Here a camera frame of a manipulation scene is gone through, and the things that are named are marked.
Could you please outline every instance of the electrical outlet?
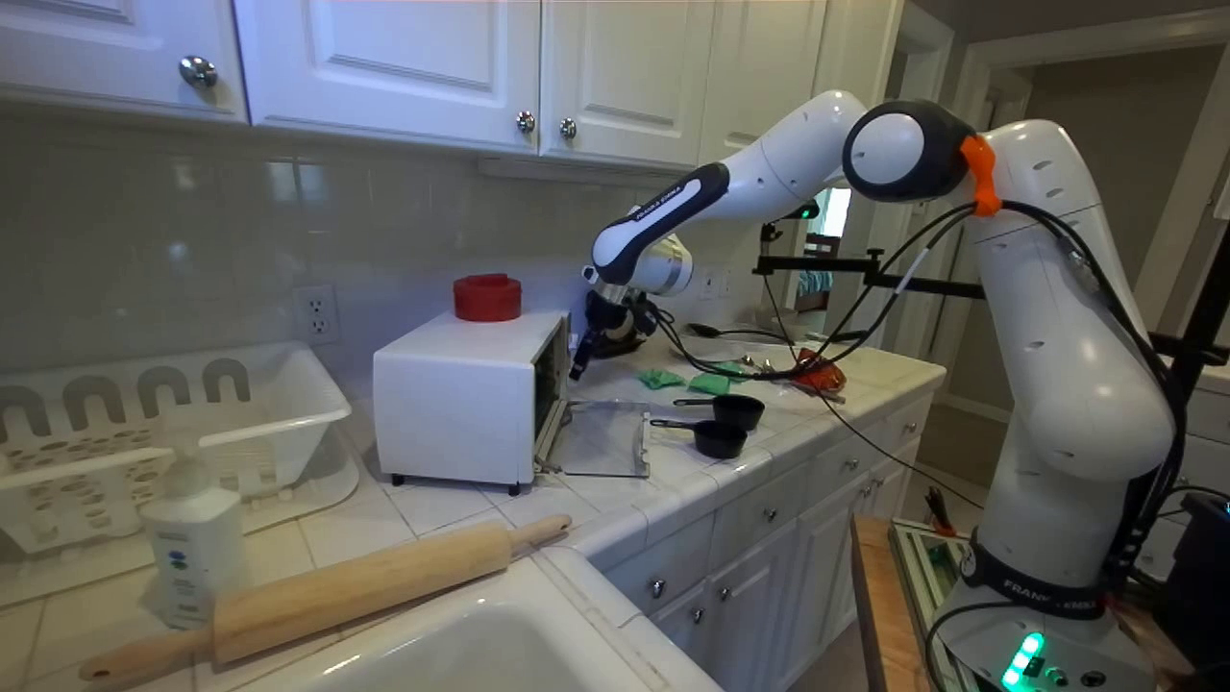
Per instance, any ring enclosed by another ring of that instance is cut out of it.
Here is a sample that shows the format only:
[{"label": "electrical outlet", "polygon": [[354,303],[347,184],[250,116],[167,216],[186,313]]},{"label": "electrical outlet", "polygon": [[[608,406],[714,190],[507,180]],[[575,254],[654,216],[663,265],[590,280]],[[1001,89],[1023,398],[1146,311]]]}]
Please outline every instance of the electrical outlet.
[{"label": "electrical outlet", "polygon": [[308,342],[339,342],[339,299],[330,285],[308,285],[302,290],[302,318]]}]

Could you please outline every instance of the upper cabinet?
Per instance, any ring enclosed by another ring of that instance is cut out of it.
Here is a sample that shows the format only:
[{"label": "upper cabinet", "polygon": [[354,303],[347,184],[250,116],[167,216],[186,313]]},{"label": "upper cabinet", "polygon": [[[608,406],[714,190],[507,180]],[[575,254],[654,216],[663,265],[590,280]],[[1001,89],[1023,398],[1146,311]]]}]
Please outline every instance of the upper cabinet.
[{"label": "upper cabinet", "polygon": [[700,163],[883,92],[904,0],[0,0],[0,92]]},{"label": "upper cabinet", "polygon": [[845,89],[863,102],[883,99],[904,0],[831,0],[814,92]]},{"label": "upper cabinet", "polygon": [[698,161],[710,0],[235,6],[258,121],[562,156]]},{"label": "upper cabinet", "polygon": [[721,0],[700,156],[727,156],[814,94],[831,0]]},{"label": "upper cabinet", "polygon": [[714,0],[545,0],[543,147],[691,163],[710,26]]},{"label": "upper cabinet", "polygon": [[235,0],[253,121],[537,147],[537,0]]},{"label": "upper cabinet", "polygon": [[231,0],[0,0],[0,92],[247,120]]}]

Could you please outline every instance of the red object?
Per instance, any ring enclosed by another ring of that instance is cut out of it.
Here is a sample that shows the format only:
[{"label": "red object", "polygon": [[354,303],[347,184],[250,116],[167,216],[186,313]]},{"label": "red object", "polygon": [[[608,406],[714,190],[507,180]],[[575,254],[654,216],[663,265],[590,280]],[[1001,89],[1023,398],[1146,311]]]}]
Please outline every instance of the red object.
[{"label": "red object", "polygon": [[818,359],[814,370],[795,375],[795,388],[812,394],[837,394],[845,388],[845,372],[833,359]]},{"label": "red object", "polygon": [[471,324],[503,324],[523,313],[523,285],[507,274],[454,280],[454,311]]},{"label": "red object", "polygon": [[1005,208],[995,190],[995,151],[988,138],[963,138],[963,156],[969,161],[974,172],[974,210],[977,216],[995,216]]}]

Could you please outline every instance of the wooden table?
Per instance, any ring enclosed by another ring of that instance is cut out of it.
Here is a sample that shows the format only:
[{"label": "wooden table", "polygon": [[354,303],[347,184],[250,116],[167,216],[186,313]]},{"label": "wooden table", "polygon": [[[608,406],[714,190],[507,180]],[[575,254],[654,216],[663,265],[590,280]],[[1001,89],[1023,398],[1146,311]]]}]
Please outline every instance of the wooden table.
[{"label": "wooden table", "polygon": [[854,518],[854,585],[868,684],[883,692],[928,692],[914,602],[901,576],[887,518]]},{"label": "wooden table", "polygon": [[[904,585],[904,563],[891,547],[887,518],[854,518],[854,593],[863,647],[868,662],[872,692],[931,692],[919,614]],[[1165,689],[1184,689],[1192,680],[1192,662],[1165,639],[1165,629],[1134,608],[1117,611],[1124,629],[1146,648]]]}]

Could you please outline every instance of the tile backsplash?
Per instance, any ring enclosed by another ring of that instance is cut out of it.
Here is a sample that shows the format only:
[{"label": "tile backsplash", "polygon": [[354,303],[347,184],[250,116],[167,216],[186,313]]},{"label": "tile backsplash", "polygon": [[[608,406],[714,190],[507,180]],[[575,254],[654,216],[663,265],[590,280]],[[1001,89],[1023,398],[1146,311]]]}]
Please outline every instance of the tile backsplash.
[{"label": "tile backsplash", "polygon": [[[675,172],[412,151],[161,120],[0,110],[0,372],[304,338],[367,388],[368,352],[449,311],[467,274],[580,307],[593,233]],[[682,313],[760,299],[754,227],[691,227]]]}]

